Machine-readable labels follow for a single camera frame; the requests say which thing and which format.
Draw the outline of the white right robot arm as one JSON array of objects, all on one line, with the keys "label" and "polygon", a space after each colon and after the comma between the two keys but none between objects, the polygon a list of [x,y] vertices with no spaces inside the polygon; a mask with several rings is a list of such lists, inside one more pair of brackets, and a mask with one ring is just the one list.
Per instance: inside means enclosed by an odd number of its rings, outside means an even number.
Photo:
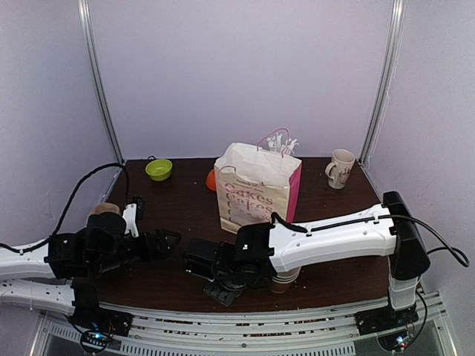
[{"label": "white right robot arm", "polygon": [[387,257],[389,303],[358,321],[377,317],[393,328],[417,321],[416,287],[430,267],[416,224],[400,194],[390,191],[381,204],[325,220],[292,224],[272,213],[270,222],[239,228],[232,244],[193,238],[183,259],[189,274],[208,281],[207,295],[230,306],[245,289],[293,283],[304,266]]}]

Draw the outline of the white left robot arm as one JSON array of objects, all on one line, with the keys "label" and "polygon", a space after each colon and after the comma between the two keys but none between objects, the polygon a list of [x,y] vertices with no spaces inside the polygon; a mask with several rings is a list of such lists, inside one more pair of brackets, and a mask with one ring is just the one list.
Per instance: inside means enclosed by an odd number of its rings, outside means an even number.
[{"label": "white left robot arm", "polygon": [[1,301],[62,313],[78,326],[106,329],[128,326],[129,314],[115,314],[99,304],[88,284],[49,284],[113,271],[136,261],[168,259],[181,235],[166,229],[153,234],[128,227],[118,214],[89,216],[76,233],[53,234],[36,245],[1,247]]}]

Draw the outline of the stack of brown paper cups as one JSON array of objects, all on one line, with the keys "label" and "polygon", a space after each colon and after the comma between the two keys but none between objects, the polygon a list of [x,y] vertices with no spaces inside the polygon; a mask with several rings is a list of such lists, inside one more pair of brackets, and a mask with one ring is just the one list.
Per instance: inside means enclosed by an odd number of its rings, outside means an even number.
[{"label": "stack of brown paper cups", "polygon": [[276,294],[286,292],[289,287],[298,279],[301,267],[294,268],[290,271],[278,273],[272,278],[269,290]]}]

